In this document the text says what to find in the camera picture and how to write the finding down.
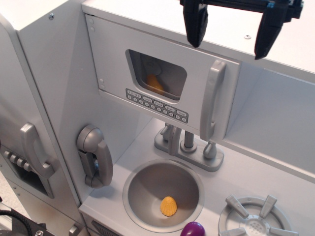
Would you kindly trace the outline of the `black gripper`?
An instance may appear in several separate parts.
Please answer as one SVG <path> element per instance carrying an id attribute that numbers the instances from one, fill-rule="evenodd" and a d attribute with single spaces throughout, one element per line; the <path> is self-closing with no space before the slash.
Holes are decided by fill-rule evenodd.
<path id="1" fill-rule="evenodd" d="M 299 19 L 303 0 L 181 0 L 188 42 L 198 48 L 208 24 L 208 5 L 262 13 L 272 3 L 288 6 L 288 18 Z M 278 37 L 285 20 L 284 9 L 266 9 L 262 15 L 255 42 L 255 60 L 266 57 Z"/>

